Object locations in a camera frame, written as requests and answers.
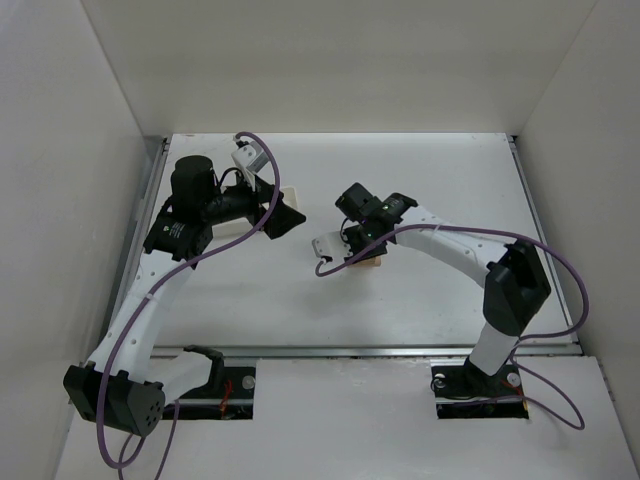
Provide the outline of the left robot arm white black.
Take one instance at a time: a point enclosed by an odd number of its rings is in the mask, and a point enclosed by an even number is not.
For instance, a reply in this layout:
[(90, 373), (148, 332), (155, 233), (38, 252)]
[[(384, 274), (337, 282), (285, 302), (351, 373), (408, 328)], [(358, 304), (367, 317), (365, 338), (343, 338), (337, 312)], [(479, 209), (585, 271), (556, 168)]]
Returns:
[(258, 175), (273, 163), (245, 146), (233, 153), (236, 182), (223, 186), (206, 156), (179, 159), (171, 194), (143, 244), (135, 279), (116, 318), (86, 365), (70, 367), (63, 386), (80, 416), (100, 427), (147, 437), (166, 405), (224, 380), (222, 353), (188, 346), (163, 371), (151, 371), (151, 354), (171, 305), (213, 240), (216, 225), (247, 220), (251, 231), (276, 239), (305, 222), (289, 207), (277, 181)]

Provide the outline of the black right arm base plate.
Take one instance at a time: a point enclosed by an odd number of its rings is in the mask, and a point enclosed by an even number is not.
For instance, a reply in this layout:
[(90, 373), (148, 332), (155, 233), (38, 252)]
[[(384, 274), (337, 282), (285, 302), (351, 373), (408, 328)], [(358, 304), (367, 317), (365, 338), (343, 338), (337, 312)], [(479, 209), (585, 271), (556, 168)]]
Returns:
[(493, 376), (466, 362), (432, 365), (430, 388), (437, 417), (452, 419), (528, 419), (519, 370), (505, 364)]

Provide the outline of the long light wood block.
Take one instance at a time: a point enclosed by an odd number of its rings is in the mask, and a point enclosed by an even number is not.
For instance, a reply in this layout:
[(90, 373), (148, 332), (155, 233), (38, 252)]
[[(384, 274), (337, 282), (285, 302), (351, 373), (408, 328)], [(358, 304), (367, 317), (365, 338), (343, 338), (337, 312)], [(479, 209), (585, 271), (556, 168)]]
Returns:
[(380, 267), (382, 263), (381, 256), (374, 256), (366, 259), (361, 259), (350, 265), (350, 268), (375, 268)]

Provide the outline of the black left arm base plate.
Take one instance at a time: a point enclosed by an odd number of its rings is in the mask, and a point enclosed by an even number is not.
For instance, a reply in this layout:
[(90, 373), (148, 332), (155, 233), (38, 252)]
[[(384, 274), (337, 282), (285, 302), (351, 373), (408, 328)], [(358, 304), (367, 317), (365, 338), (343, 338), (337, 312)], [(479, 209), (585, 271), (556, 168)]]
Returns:
[(219, 384), (206, 384), (180, 397), (178, 419), (184, 421), (252, 420), (255, 376), (255, 366), (226, 367)]

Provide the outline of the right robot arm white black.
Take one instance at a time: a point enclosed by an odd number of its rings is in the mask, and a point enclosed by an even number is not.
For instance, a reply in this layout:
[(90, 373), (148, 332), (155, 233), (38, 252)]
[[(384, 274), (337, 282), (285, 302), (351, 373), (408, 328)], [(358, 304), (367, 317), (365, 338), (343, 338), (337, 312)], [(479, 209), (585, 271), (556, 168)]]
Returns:
[(551, 294), (544, 267), (530, 240), (504, 243), (453, 225), (416, 200), (393, 193), (384, 200), (354, 183), (335, 206), (356, 225), (344, 234), (348, 257), (384, 235), (388, 241), (439, 260), (483, 290), (485, 325), (462, 368), (464, 382), (481, 395), (503, 371), (512, 349)]

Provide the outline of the white plastic tray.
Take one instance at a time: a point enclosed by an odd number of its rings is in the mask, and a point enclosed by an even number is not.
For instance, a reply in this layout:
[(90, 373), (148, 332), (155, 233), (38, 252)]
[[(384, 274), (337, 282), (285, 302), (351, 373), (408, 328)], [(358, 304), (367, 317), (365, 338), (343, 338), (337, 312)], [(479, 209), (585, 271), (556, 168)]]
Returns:
[[(285, 186), (281, 193), (283, 202), (288, 207), (298, 209), (298, 199), (296, 189), (293, 186)], [(215, 225), (212, 228), (214, 238), (226, 238), (240, 236), (249, 232), (252, 225), (246, 219), (237, 219), (224, 224)]]

